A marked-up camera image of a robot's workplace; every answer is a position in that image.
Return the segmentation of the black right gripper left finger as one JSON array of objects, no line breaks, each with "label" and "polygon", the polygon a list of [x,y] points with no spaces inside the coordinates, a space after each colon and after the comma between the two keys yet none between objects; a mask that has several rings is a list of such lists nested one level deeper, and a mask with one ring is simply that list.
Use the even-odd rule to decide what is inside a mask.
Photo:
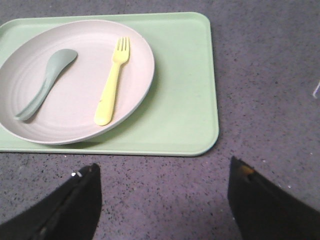
[{"label": "black right gripper left finger", "polygon": [[2,240],[91,240],[102,211],[100,167],[76,172],[59,188],[0,225]]}]

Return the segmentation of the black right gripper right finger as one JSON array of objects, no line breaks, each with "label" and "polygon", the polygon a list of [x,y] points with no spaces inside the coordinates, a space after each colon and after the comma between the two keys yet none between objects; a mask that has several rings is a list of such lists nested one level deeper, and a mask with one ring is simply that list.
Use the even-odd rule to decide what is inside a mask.
[{"label": "black right gripper right finger", "polygon": [[244,240],[318,240],[320,212],[273,184],[241,159],[230,159],[228,203]]}]

